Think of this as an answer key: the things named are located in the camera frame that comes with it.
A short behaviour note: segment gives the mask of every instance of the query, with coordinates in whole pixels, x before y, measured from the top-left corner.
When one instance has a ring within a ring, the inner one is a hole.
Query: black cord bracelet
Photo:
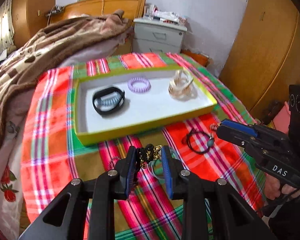
[[[208,142],[207,142],[207,149],[204,150],[204,151],[197,151],[197,150],[193,149],[192,146],[191,146],[191,143],[190,143],[190,137],[193,136],[193,135],[195,135],[195,134],[198,134],[198,133],[203,134],[203,135],[209,137],[209,140],[208,140]],[[197,154],[205,154],[205,153],[207,153],[207,152],[210,150],[210,148],[213,146],[213,144],[214,144],[214,138],[213,138],[211,135],[208,135],[207,133],[205,133],[204,131],[197,131],[197,130],[195,130],[195,129],[191,129],[191,131],[190,131],[190,132],[189,132],[189,133],[181,140],[181,143],[182,143],[182,144],[187,144],[188,147],[189,147],[192,151],[194,151],[195,153],[197,153]]]
[[[113,108],[111,108],[109,110],[106,110],[106,111],[103,111],[103,110],[101,110],[100,108],[98,108],[96,106],[96,104],[95,104],[96,99],[99,99],[99,98],[104,97],[106,95],[110,95],[114,92],[117,92],[120,95],[120,97],[119,97],[119,101],[117,102],[117,104],[114,105]],[[123,107],[124,101],[125,101],[124,91],[120,90],[117,87],[109,87],[109,88],[97,91],[93,94],[93,97],[92,97],[93,108],[101,116],[110,115],[110,114],[113,114],[113,113],[119,111]]]

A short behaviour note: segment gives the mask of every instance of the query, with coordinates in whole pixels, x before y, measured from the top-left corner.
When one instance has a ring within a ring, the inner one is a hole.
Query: wooden door
[[[293,38],[298,11],[291,0],[249,0],[220,80],[248,111],[281,67]]]
[[[56,0],[28,0],[27,17],[31,37],[47,26],[48,18],[45,14],[49,13],[55,4]]]
[[[263,117],[263,110],[273,100],[281,102],[289,100],[289,85],[300,85],[300,14],[293,42],[278,74],[271,82],[264,95],[251,109],[250,114],[255,118]]]
[[[27,0],[12,0],[11,15],[14,28],[13,43],[19,49],[30,38],[30,31],[27,22]]]

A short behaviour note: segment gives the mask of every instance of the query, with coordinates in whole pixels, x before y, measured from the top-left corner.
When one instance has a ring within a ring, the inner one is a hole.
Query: wooden headboard
[[[58,22],[82,14],[91,16],[101,15],[102,3],[103,13],[111,14],[117,9],[124,10],[124,18],[135,19],[143,16],[146,0],[83,0],[69,4],[64,12],[51,16],[50,22]]]

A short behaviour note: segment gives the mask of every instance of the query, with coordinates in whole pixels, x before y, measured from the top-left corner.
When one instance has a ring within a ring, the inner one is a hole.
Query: curtain
[[[14,45],[11,4],[12,0],[5,0],[0,7],[0,55],[5,49]]]

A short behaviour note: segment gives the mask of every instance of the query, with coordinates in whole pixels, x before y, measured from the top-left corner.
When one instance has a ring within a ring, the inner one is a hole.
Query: hand
[[[279,197],[281,193],[289,194],[294,190],[296,190],[294,187],[291,187],[286,184],[282,187],[282,190],[280,192],[280,181],[275,177],[272,177],[271,175],[267,174],[264,192],[268,199],[274,200],[275,198]],[[299,195],[300,190],[294,193],[291,197],[296,198]]]

